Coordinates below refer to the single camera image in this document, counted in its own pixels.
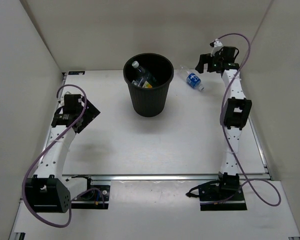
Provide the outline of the clear bottle blue label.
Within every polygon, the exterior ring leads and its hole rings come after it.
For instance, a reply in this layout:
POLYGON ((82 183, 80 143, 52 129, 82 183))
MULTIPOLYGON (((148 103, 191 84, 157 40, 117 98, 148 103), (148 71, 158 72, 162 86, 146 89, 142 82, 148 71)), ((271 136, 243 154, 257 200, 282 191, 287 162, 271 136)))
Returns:
POLYGON ((205 87, 201 79, 189 68, 181 65, 178 70, 178 74, 182 80, 184 80, 192 89, 202 92, 205 87))

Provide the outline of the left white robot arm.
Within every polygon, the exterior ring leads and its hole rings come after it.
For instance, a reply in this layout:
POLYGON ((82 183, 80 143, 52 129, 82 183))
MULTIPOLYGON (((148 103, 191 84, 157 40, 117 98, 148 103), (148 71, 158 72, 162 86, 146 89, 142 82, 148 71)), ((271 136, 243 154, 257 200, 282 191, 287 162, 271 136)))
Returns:
POLYGON ((70 145, 100 111, 81 94, 65 94, 55 111, 49 143, 53 146, 40 160, 33 176, 26 179, 25 196, 35 213, 66 213, 71 200, 90 200, 95 188, 87 176, 63 176, 70 145))

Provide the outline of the clear bottle green label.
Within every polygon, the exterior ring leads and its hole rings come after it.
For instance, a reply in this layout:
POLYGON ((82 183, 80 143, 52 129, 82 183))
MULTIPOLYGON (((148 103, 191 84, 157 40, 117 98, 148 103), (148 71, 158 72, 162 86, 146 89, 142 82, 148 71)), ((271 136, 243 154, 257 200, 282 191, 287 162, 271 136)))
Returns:
POLYGON ((158 83, 153 74, 150 73, 146 68, 142 67, 138 61, 133 61, 131 65, 135 69, 136 79, 142 79, 142 85, 140 87, 143 86, 145 81, 148 81, 152 86, 158 83))

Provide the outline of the clear bottle orange label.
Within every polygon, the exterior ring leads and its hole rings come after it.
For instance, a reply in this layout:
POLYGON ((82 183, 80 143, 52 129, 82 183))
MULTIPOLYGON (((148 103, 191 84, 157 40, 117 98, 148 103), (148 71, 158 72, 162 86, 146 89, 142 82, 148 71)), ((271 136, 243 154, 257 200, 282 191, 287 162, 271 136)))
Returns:
POLYGON ((146 88, 146 89, 150 89, 152 88, 153 86, 148 82, 148 81, 145 81, 142 85, 142 88, 146 88))

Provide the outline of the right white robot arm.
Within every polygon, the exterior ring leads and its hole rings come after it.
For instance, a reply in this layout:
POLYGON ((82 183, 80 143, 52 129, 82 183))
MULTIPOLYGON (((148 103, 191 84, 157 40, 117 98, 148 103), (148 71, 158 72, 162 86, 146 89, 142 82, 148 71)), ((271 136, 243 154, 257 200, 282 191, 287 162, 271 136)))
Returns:
POLYGON ((233 197, 240 187, 242 166, 238 163, 239 141, 246 126, 252 108, 252 101, 247 99, 241 85, 240 65, 235 62, 239 49, 224 46, 215 41, 210 44, 211 53, 202 54, 195 70, 204 71, 207 64, 209 73, 218 73, 225 85, 221 103, 219 122, 225 137, 225 154, 218 179, 203 185, 201 195, 205 201, 221 202, 233 197))

